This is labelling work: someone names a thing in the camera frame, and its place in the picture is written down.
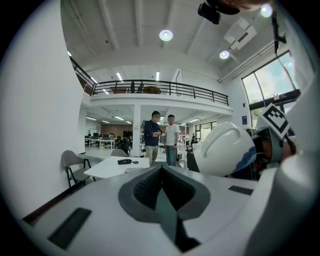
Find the white handle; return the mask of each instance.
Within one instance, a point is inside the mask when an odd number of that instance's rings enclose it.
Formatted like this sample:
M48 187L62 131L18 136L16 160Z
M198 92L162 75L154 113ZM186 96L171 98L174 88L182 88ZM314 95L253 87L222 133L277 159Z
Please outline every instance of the white handle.
M227 129L217 131L216 133L214 133L213 136L210 135L210 136L207 136L207 137L205 138L205 141L203 142L203 144L202 144L202 146L201 146L201 152L203 153L203 157L204 157L204 158L206 157L206 154L207 154L208 149L211 147L211 145L212 145L222 134L225 134L226 132L235 130L235 131L237 131L238 136L239 136L239 137L241 136L238 127L235 126L233 123L229 123L229 124L230 124L230 127L227 127Z

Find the black hair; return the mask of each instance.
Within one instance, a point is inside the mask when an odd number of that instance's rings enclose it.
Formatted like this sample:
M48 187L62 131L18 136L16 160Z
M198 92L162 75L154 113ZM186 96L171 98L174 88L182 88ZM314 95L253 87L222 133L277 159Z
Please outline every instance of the black hair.
M153 111L151 117L153 118L154 115L160 115L160 113L158 111Z

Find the teal pants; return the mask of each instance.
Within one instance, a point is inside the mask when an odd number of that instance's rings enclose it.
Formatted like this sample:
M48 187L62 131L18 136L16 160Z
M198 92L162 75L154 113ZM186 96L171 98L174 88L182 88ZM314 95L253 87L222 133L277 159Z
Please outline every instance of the teal pants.
M177 149L174 146L165 146L166 164L168 166L177 166Z

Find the blue paint mark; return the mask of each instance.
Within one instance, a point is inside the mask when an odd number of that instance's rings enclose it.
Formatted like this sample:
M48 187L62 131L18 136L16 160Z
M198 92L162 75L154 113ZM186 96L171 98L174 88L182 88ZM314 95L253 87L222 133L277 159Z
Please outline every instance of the blue paint mark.
M256 147L255 146L251 147L248 152L244 153L244 155L242 156L242 160L236 164L236 167L232 173L240 169L243 169L246 166L253 163L256 160L256 154L257 154Z

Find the blue sign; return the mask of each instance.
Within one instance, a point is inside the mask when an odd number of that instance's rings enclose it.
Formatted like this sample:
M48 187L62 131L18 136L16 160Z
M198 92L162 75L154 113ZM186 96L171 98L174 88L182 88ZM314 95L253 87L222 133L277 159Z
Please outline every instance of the blue sign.
M244 115L244 116L242 117L242 125L247 125L247 124L248 124L247 116Z

